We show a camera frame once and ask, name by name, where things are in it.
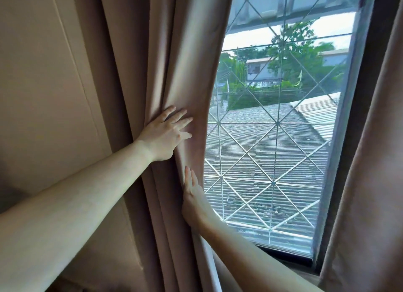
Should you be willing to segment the green trees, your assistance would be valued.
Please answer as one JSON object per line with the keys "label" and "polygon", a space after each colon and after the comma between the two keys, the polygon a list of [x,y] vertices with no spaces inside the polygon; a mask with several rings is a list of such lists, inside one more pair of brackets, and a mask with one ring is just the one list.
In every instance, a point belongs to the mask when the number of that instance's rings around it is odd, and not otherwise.
{"label": "green trees", "polygon": [[[224,51],[217,71],[223,110],[277,105],[303,98],[330,95],[341,90],[346,54],[331,54],[333,42],[316,42],[313,21],[280,26],[266,46]],[[249,59],[272,58],[269,68],[279,71],[279,86],[259,89],[246,83]]]}

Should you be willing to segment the person's right forearm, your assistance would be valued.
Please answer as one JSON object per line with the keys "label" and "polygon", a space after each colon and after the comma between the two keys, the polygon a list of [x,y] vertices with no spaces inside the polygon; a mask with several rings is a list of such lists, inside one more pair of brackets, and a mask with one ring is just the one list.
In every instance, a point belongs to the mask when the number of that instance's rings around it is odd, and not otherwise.
{"label": "person's right forearm", "polygon": [[201,220],[198,231],[243,292],[323,292],[218,219]]}

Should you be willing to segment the person's right hand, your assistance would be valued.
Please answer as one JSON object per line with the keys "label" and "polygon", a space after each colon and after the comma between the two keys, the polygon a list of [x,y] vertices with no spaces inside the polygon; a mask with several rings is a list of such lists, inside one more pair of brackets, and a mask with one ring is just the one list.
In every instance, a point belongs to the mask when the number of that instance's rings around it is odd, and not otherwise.
{"label": "person's right hand", "polygon": [[196,195],[183,193],[182,215],[189,226],[200,234],[219,219],[200,185]]}

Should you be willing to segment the grey corrugated roof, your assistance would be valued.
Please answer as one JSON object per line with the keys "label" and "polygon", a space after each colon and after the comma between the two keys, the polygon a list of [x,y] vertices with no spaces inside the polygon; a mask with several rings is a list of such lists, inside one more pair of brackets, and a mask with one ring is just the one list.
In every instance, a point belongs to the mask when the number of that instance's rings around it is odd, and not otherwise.
{"label": "grey corrugated roof", "polygon": [[204,188],[216,214],[253,234],[312,240],[340,92],[209,117]]}

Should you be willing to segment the dark framed glass window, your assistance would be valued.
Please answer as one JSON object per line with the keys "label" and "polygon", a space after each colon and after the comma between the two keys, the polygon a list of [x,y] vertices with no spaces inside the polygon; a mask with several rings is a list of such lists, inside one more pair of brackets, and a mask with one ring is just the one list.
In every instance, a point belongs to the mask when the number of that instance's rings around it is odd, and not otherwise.
{"label": "dark framed glass window", "polygon": [[340,209],[343,190],[362,136],[399,0],[360,0],[353,29],[353,52],[341,93],[319,217],[310,248],[254,244],[289,264],[321,274]]}

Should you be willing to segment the beige fabric curtain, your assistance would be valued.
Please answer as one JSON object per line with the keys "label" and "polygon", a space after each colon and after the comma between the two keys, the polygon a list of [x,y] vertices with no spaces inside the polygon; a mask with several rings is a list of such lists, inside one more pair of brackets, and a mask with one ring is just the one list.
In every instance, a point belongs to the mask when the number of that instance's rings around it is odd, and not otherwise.
{"label": "beige fabric curtain", "polygon": [[403,0],[321,272],[326,292],[403,292]]}
{"label": "beige fabric curtain", "polygon": [[75,0],[112,152],[167,107],[193,121],[124,195],[147,292],[221,292],[209,244],[185,223],[185,166],[203,181],[213,82],[232,0]]}

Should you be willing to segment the person's left hand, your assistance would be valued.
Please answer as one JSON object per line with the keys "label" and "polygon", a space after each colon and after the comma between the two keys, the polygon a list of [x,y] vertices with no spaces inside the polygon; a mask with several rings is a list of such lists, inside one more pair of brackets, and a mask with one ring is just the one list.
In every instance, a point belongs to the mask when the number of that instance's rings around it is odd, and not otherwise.
{"label": "person's left hand", "polygon": [[164,161],[172,157],[174,149],[183,141],[192,137],[192,134],[174,129],[173,124],[184,119],[186,109],[172,113],[166,121],[158,121],[158,117],[150,122],[135,140],[135,144],[145,153],[148,162]]}

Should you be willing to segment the diamond pattern metal window grille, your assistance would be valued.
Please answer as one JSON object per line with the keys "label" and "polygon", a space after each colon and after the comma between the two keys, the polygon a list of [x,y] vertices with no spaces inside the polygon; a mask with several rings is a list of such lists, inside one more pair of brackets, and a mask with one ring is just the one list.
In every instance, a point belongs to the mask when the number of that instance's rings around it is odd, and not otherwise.
{"label": "diamond pattern metal window grille", "polygon": [[310,248],[360,0],[233,0],[204,190],[255,243]]}

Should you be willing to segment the white house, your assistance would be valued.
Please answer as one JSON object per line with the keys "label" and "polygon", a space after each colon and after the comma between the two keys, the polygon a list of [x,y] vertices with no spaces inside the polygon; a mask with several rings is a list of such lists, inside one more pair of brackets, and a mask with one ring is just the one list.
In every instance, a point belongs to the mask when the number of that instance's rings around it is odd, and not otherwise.
{"label": "white house", "polygon": [[245,63],[247,69],[246,83],[259,89],[279,86],[281,76],[279,71],[274,72],[269,68],[271,61],[272,58],[270,57],[247,60]]}

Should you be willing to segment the person's left forearm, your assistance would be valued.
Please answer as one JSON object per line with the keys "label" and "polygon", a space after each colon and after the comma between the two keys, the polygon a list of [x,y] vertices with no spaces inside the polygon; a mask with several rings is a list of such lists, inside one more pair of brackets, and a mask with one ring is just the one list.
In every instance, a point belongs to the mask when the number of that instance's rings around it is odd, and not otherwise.
{"label": "person's left forearm", "polygon": [[137,140],[0,214],[0,292],[44,292],[153,159]]}

